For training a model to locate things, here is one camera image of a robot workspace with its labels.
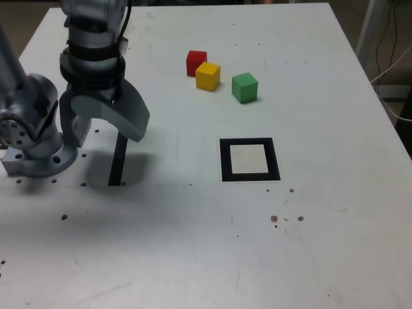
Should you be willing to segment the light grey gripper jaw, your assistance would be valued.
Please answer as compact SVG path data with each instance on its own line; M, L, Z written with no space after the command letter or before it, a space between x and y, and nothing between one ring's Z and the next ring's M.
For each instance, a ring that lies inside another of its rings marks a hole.
M112 102L101 97L79 95L71 100L71 108L83 118L99 118L115 126L126 138L143 139L150 112L139 92L127 80L120 83L120 95Z

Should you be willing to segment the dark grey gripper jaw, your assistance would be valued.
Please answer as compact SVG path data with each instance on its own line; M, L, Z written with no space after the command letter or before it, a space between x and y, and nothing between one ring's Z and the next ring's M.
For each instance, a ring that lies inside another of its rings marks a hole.
M76 148L81 148L89 133L91 119L83 118L76 114L71 108L71 100L75 93L67 89L60 97L59 110L62 132L65 141Z

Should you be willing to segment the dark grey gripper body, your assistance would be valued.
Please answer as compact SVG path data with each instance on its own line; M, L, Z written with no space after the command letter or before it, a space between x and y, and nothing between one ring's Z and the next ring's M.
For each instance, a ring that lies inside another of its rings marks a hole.
M117 100L121 95L120 88L110 88L110 89L84 89L76 87L72 84L67 85L67 90L72 90L75 95L84 95L88 97L98 98L99 100Z

